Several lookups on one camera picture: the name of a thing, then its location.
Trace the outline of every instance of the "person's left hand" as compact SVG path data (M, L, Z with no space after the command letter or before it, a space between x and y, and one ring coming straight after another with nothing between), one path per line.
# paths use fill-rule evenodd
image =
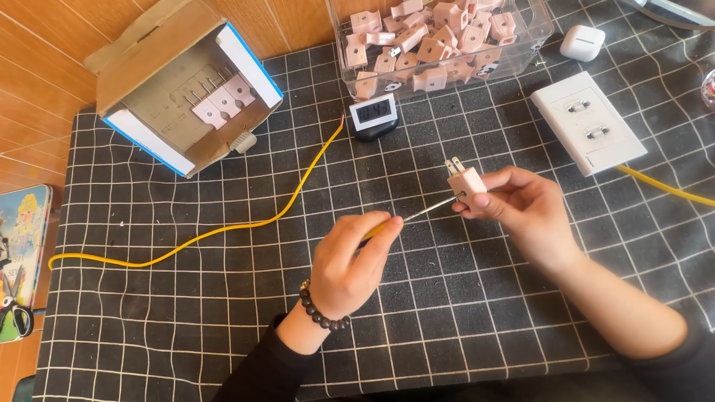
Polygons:
M363 237L386 222L385 228L355 254ZM401 217L373 211L337 220L315 248L310 275L310 298L323 317L339 320L356 311L373 294L383 277L390 246L403 227Z

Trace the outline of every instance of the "digital clock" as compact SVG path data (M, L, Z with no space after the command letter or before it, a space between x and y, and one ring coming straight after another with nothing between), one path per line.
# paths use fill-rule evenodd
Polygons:
M355 138L363 142L373 141L391 132L400 121L394 94L350 105L350 114L355 125Z

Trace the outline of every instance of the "screwdriver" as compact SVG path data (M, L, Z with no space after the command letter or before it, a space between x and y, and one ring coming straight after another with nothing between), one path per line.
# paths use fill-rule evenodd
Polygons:
M410 220L412 220L412 219L415 219L416 217L418 217L418 216L420 216L420 215L422 215L422 214L426 214L427 212L430 212L431 210L436 210L437 208L441 207L442 205L444 205L444 204L449 204L450 202L454 202L454 201L458 200L459 197L462 197L462 196L464 196L464 195L466 195L466 193L465 193L464 191L462 191L462 192L460 192L459 194L453 195L452 197L449 197L448 199L446 199L446 200L444 200L444 201L440 201L440 202L434 204L434 205L431 206L431 207L427 207L427 208L425 208L424 210L421 210L420 212L417 212L417 213L414 214L414 215L410 215L410 216L406 217L405 219L403 219L403 222L406 223L406 222L408 222L408 221L410 221ZM380 224L380 225L378 225L378 226L375 226L370 232L368 232L368 233L363 237L363 240L360 241L360 244L359 244L358 247L357 247L358 250L361 249L361 248L363 248L363 247L365 247L365 245L368 243L368 241L370 241L370 239L372 239L376 234L382 232L384 228L385 228L385 223Z

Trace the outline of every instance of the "black clock base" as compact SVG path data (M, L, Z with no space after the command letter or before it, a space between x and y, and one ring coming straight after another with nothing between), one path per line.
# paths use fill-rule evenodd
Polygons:
M374 126L374 127L362 129L362 130L356 132L354 137L357 141L360 141L360 142L375 141L376 139L387 134L388 132L393 131L395 128L397 128L397 126L399 124L400 124L400 118L398 117L397 119L394 119L391 122L386 122L386 123L378 124L377 126Z

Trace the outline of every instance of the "panda sticker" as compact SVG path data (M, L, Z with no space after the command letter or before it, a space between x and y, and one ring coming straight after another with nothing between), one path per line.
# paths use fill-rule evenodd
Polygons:
M543 41L540 41L540 42L538 42L537 44L533 45L533 46L529 49L529 57L534 57L534 56L536 56L536 54L538 53L538 51L541 50L541 47L543 46L543 44L544 44L545 41L546 41L546 40L543 40Z
M400 88L403 85L402 82L391 82L385 87L385 92L392 92L396 91L398 88Z
M484 64L482 68L477 72L476 75L487 75L491 74L496 70L496 68L499 67L499 61L490 63L490 64Z

